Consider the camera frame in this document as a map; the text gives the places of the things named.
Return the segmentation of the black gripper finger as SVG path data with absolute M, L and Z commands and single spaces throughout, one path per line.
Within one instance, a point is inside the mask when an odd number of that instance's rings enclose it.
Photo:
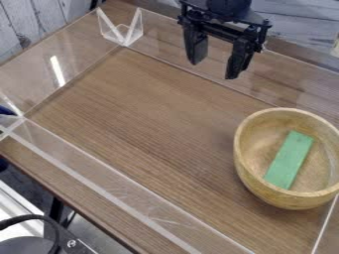
M 243 38 L 235 40 L 232 54 L 228 59 L 226 79 L 236 79 L 248 68 L 255 54 L 254 43 Z
M 208 53 L 208 36 L 193 25 L 183 27 L 184 45 L 187 58 L 192 65 L 196 65 Z

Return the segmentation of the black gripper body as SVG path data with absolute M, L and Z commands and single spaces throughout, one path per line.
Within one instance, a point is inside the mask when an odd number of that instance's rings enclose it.
M 263 49 L 271 21 L 252 10 L 252 0 L 179 0 L 181 13 L 177 23 L 193 25 L 207 36 L 235 43 L 244 38 L 254 50 Z

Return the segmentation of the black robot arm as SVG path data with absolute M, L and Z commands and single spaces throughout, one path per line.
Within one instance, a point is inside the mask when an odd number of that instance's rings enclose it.
M 252 0 L 179 0 L 187 59 L 199 64 L 208 54 L 210 38 L 234 45 L 226 79 L 236 79 L 266 43 L 271 21 L 252 10 Z

